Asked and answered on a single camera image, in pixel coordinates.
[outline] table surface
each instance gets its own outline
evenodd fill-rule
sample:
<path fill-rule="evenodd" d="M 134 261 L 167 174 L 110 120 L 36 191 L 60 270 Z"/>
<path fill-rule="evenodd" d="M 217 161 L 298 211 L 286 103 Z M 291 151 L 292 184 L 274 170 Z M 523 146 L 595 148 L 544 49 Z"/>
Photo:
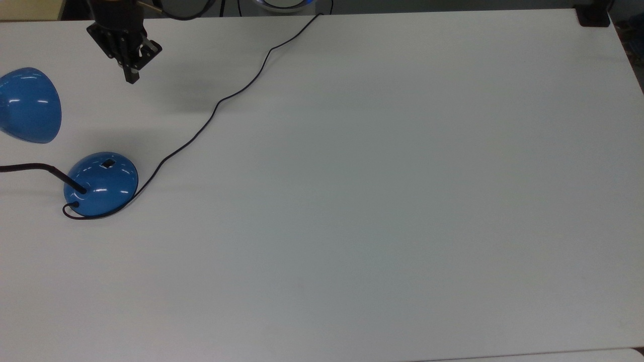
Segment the table surface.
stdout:
<path fill-rule="evenodd" d="M 146 21 L 125 83 L 87 22 L 0 24 L 61 96 L 50 144 L 147 180 L 308 17 Z M 392 362 L 644 345 L 644 97 L 572 10 L 320 17 L 128 208 L 2 175 L 0 360 Z"/>

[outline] power cord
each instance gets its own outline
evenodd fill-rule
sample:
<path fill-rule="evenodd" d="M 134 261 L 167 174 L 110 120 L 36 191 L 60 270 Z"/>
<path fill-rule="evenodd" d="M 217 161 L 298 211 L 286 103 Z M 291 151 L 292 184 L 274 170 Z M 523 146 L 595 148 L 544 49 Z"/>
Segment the power cord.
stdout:
<path fill-rule="evenodd" d="M 159 170 L 165 164 L 166 161 L 168 161 L 170 158 L 175 156 L 177 153 L 183 151 L 184 148 L 186 148 L 187 146 L 190 146 L 190 144 L 193 143 L 194 140 L 196 140 L 197 137 L 199 137 L 199 135 L 206 129 L 206 127 L 213 120 L 214 114 L 217 112 L 217 109 L 219 108 L 219 105 L 223 101 L 229 100 L 229 99 L 239 95 L 240 93 L 242 93 L 245 90 L 247 90 L 253 83 L 255 83 L 255 81 L 260 77 L 262 71 L 264 70 L 264 67 L 266 67 L 266 62 L 269 60 L 270 54 L 273 52 L 273 50 L 281 48 L 282 46 L 285 46 L 286 44 L 288 44 L 291 41 L 295 40 L 295 38 L 299 37 L 300 34 L 302 34 L 304 32 L 304 30 L 306 30 L 308 28 L 308 26 L 311 25 L 311 23 L 313 23 L 315 21 L 315 19 L 317 19 L 320 15 L 323 15 L 323 14 L 322 13 L 317 14 L 317 15 L 315 15 L 313 17 L 313 19 L 309 20 L 308 23 L 295 36 L 293 36 L 289 40 L 285 41 L 284 43 L 281 43 L 280 45 L 272 47 L 268 51 L 268 53 L 266 53 L 266 57 L 264 58 L 264 62 L 261 64 L 260 70 L 253 77 L 253 79 L 248 84 L 246 84 L 242 89 L 236 91 L 235 93 L 233 93 L 233 94 L 231 94 L 231 95 L 229 95 L 227 97 L 224 97 L 224 98 L 220 99 L 217 102 L 217 104 L 215 104 L 214 110 L 210 114 L 210 117 L 208 118 L 206 123 L 197 131 L 197 133 L 195 133 L 194 136 L 192 138 L 190 138 L 190 140 L 188 142 L 186 142 L 183 146 L 179 147 L 178 149 L 176 149 L 176 151 L 172 152 L 171 154 L 166 156 L 163 160 L 161 160 L 161 162 L 159 162 L 159 165 L 156 167 L 155 171 L 152 173 L 152 176 L 150 176 L 150 178 L 148 178 L 146 183 L 125 204 L 117 207 L 116 209 L 114 209 L 112 211 L 108 211 L 107 213 L 96 215 L 96 216 L 73 216 L 73 215 L 70 215 L 70 214 L 67 213 L 66 208 L 67 207 L 78 207 L 79 203 L 78 203 L 78 201 L 76 201 L 76 202 L 71 202 L 71 203 L 65 204 L 65 206 L 62 207 L 62 213 L 65 214 L 65 216 L 67 216 L 68 218 L 71 218 L 71 219 L 74 219 L 74 220 L 96 220 L 96 219 L 105 218 L 107 216 L 114 215 L 115 213 L 123 210 L 123 208 L 125 208 L 125 206 L 129 205 L 132 201 L 134 201 L 134 199 L 136 199 L 139 195 L 141 195 L 141 193 L 147 188 L 147 186 L 150 184 L 152 179 L 154 179 L 154 177 L 156 176 L 156 174 L 159 172 Z"/>

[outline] blue lamp shade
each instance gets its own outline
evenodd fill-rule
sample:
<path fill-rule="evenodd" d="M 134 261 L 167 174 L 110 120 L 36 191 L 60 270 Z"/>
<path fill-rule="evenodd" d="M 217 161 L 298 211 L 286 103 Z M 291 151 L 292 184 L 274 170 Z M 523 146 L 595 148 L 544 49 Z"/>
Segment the blue lamp shade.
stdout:
<path fill-rule="evenodd" d="M 68 203 L 78 202 L 73 210 L 82 216 L 97 216 L 128 202 L 138 187 L 134 164 L 114 152 L 99 152 L 78 161 L 68 176 L 87 189 L 81 194 L 69 185 L 63 192 Z"/>
<path fill-rule="evenodd" d="M 47 76 L 21 68 L 0 78 L 0 129 L 21 140 L 51 142 L 61 128 L 61 100 Z"/>

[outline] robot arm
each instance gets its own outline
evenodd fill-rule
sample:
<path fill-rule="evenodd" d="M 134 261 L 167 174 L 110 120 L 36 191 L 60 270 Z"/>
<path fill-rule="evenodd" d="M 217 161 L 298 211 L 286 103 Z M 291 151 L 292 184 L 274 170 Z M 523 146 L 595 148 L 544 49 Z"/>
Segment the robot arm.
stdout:
<path fill-rule="evenodd" d="M 87 32 L 110 59 L 123 68 L 125 80 L 134 84 L 138 72 L 162 50 L 147 38 L 143 8 L 136 0 L 88 0 L 94 16 Z"/>

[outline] lamp switch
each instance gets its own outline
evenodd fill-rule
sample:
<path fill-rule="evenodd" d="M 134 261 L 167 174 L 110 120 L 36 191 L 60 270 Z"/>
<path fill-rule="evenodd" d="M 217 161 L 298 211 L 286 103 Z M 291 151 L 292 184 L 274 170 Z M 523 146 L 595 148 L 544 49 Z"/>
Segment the lamp switch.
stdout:
<path fill-rule="evenodd" d="M 101 166 L 101 167 L 103 167 L 103 168 L 110 168 L 110 167 L 112 167 L 112 165 L 113 165 L 113 164 L 115 164 L 115 163 L 117 163 L 117 162 L 116 162 L 116 161 L 114 161 L 114 160 L 112 160 L 111 158 L 108 158 L 107 160 L 105 160 L 105 162 L 103 162 L 102 164 L 100 164 L 100 166 Z"/>

